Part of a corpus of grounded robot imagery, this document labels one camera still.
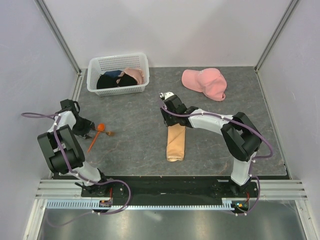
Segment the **orange handled spoon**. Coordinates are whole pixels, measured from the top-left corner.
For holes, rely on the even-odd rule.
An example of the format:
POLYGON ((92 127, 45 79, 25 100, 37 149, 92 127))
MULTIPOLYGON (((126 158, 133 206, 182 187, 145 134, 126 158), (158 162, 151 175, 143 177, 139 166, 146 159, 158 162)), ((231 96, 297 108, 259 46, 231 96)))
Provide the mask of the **orange handled spoon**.
POLYGON ((99 123, 98 124, 98 126, 95 129, 96 134, 95 134, 95 136, 94 136, 94 138, 93 138, 93 140, 92 140, 92 142, 91 142, 91 144, 90 144, 90 146, 89 146, 89 148, 87 150, 88 153, 91 151, 92 147, 94 146, 99 134, 102 133, 105 130, 105 128, 106 128, 106 125, 104 123, 99 123))

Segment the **peach cloth napkin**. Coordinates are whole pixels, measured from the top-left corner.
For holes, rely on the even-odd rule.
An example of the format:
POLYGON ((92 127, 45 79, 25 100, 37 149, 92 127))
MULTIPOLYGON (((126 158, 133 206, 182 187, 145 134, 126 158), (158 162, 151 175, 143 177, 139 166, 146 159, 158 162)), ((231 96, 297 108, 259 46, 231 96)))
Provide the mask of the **peach cloth napkin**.
POLYGON ((186 127, 175 124, 167 129, 166 159, 169 162, 183 161, 185 157, 186 127))

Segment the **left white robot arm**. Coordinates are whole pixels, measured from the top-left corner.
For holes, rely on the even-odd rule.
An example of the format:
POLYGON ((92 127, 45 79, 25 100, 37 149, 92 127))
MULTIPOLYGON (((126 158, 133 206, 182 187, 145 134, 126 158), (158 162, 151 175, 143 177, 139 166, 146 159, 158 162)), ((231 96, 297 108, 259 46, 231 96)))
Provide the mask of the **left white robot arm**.
POLYGON ((61 110, 53 115, 51 128, 37 137, 48 168, 54 174, 71 175, 91 187, 99 197, 106 196, 110 185, 105 175, 85 159, 78 137, 88 139, 94 129, 94 122, 80 116, 77 101, 65 99, 60 102, 61 110))

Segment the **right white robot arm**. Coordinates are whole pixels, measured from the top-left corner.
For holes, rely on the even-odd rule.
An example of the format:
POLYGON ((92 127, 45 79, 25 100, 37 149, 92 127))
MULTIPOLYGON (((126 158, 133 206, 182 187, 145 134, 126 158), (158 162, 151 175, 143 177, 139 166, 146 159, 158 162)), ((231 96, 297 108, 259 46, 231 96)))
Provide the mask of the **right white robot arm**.
POLYGON ((247 191, 246 183, 250 179, 250 166, 261 145, 256 127, 247 116, 221 115, 191 106, 187 108, 173 92, 159 94, 160 111, 167 127, 179 124, 187 128, 203 129, 223 137, 233 156, 232 182, 229 191, 235 197, 247 191))

